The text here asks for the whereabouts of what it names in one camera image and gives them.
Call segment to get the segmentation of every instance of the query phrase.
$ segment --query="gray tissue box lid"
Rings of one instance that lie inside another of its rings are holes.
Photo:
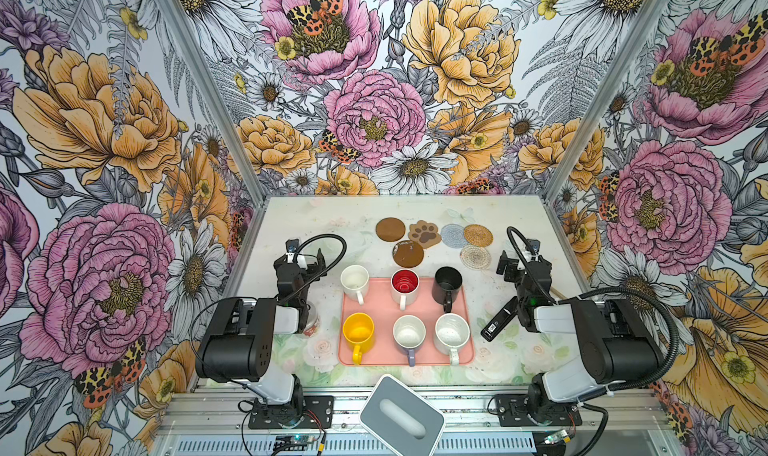
[[[424,438],[415,438],[382,413],[379,404],[384,399],[395,402],[408,415],[421,423],[426,430]],[[360,413],[360,422],[379,441],[401,456],[431,455],[446,426],[446,418],[439,410],[390,374],[385,374],[379,379],[379,383]]]

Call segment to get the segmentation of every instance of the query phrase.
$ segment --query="black mounting plate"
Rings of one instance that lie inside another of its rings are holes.
[[[571,426],[571,418],[573,418],[573,423],[576,426],[581,426],[581,416],[578,409],[574,410],[575,406],[572,404],[557,404],[551,411],[542,411],[542,418],[551,421],[552,424],[543,426],[534,423],[528,417],[528,411],[525,409],[525,398],[527,397],[527,394],[496,394],[493,397],[498,412],[498,423],[503,428]]]
[[[331,427],[333,417],[333,396],[305,396],[304,408],[309,409],[320,419],[320,425],[323,429]],[[307,416],[301,418],[301,421],[294,428],[284,428],[280,421],[290,419],[290,409],[283,406],[268,406],[266,411],[262,411],[258,405],[254,412],[250,414],[248,420],[248,429],[315,429],[317,424]]]

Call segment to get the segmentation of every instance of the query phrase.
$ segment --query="mug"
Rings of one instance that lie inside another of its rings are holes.
[[[364,312],[356,312],[344,321],[342,332],[352,348],[352,362],[359,366],[362,355],[371,350],[376,339],[373,337],[373,320]]]
[[[453,302],[462,288],[462,273],[449,266],[442,267],[435,273],[435,285],[432,287],[432,299],[442,304],[442,310],[451,312]]]
[[[363,297],[368,293],[368,270],[362,266],[350,266],[341,272],[341,286],[344,294],[357,299],[362,306]]]
[[[458,352],[469,341],[469,325],[464,317],[448,313],[438,317],[435,323],[435,347],[451,358],[451,365],[458,366]]]
[[[427,327],[421,319],[405,315],[395,321],[392,327],[397,345],[408,355],[408,366],[416,366],[416,352],[427,337]]]
[[[400,269],[392,276],[392,299],[400,305],[400,311],[412,304],[418,296],[418,276],[410,269]]]

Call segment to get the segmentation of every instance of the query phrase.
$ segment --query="white mug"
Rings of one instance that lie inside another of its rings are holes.
[[[435,347],[451,358],[451,365],[458,366],[458,352],[469,342],[469,325],[457,314],[438,317],[435,323]]]
[[[427,337],[427,327],[414,315],[401,316],[392,327],[395,342],[408,356],[408,366],[416,366],[416,352]]]
[[[368,293],[368,270],[362,266],[350,266],[341,272],[341,286],[344,294],[356,299],[362,306],[363,298]]]
[[[400,305],[400,311],[413,304],[418,296],[418,275],[410,269],[400,269],[389,279],[392,299]]]

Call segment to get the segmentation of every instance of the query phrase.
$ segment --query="yellow mug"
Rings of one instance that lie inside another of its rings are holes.
[[[363,312],[356,312],[344,321],[344,339],[352,348],[352,362],[360,365],[362,353],[370,351],[376,339],[373,337],[373,320]]]

